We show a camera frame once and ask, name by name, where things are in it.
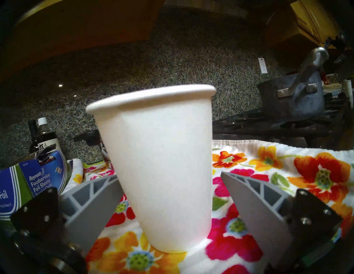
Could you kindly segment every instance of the bottle cap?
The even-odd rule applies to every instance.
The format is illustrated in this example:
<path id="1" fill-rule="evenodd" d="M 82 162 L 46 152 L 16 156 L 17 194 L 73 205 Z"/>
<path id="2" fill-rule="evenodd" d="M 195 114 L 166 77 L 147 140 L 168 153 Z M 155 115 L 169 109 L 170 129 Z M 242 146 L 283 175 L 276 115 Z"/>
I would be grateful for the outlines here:
<path id="1" fill-rule="evenodd" d="M 40 125 L 44 125 L 44 124 L 47 124 L 47 118 L 46 117 L 42 117 L 42 118 L 39 118 L 38 119 L 38 126 Z"/>

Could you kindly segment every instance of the black bottle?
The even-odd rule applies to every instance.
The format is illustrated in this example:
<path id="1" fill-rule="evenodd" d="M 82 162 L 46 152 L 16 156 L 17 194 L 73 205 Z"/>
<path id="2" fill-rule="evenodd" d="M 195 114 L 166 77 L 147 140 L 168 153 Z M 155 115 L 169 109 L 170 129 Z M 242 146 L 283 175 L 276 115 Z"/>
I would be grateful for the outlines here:
<path id="1" fill-rule="evenodd" d="M 53 144 L 56 144 L 56 148 L 52 151 L 61 150 L 57 134 L 48 126 L 46 117 L 38 119 L 37 141 L 40 150 Z"/>
<path id="2" fill-rule="evenodd" d="M 28 127 L 29 131 L 31 132 L 32 139 L 32 144 L 29 146 L 29 153 L 32 154 L 38 150 L 36 120 L 28 120 Z"/>

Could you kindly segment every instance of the granite backsplash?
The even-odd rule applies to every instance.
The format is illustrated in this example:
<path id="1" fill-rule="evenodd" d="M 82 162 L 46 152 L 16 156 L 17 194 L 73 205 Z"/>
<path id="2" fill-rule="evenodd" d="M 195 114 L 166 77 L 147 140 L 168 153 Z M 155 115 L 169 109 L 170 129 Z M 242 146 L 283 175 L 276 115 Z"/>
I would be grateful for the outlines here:
<path id="1" fill-rule="evenodd" d="M 102 160 L 97 147 L 72 139 L 97 128 L 86 105 L 115 94 L 203 83 L 217 88 L 213 119 L 260 107 L 256 85 L 293 70 L 276 54 L 248 21 L 164 8 L 148 41 L 62 54 L 1 83 L 0 167 L 28 154 L 27 121 L 44 116 L 68 159 Z M 268 74 L 261 74 L 258 57 L 265 58 Z"/>

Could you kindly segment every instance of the black handle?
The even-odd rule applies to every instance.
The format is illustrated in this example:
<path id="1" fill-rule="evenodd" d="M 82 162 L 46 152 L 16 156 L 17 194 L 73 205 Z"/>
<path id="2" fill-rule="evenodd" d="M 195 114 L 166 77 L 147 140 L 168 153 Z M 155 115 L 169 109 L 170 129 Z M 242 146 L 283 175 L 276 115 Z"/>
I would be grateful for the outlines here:
<path id="1" fill-rule="evenodd" d="M 85 140 L 88 146 L 97 146 L 101 143 L 101 136 L 98 129 L 81 133 L 73 138 L 74 142 Z"/>

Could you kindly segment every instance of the upper cabinet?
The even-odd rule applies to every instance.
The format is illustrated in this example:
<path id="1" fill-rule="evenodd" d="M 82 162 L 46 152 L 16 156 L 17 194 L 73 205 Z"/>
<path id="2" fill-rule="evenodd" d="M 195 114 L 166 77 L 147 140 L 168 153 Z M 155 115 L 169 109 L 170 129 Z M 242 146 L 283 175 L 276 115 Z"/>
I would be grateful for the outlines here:
<path id="1" fill-rule="evenodd" d="M 273 14 L 265 39 L 277 49 L 306 52 L 323 47 L 328 37 L 335 39 L 339 33 L 337 23 L 319 0 L 298 0 Z"/>
<path id="2" fill-rule="evenodd" d="M 78 49 L 146 40 L 164 0 L 46 0 L 24 14 L 0 51 L 0 81 Z"/>
<path id="3" fill-rule="evenodd" d="M 316 27 L 321 43 L 324 43 L 328 37 L 335 39 L 340 28 L 321 3 L 318 0 L 301 0 L 301 2 Z"/>

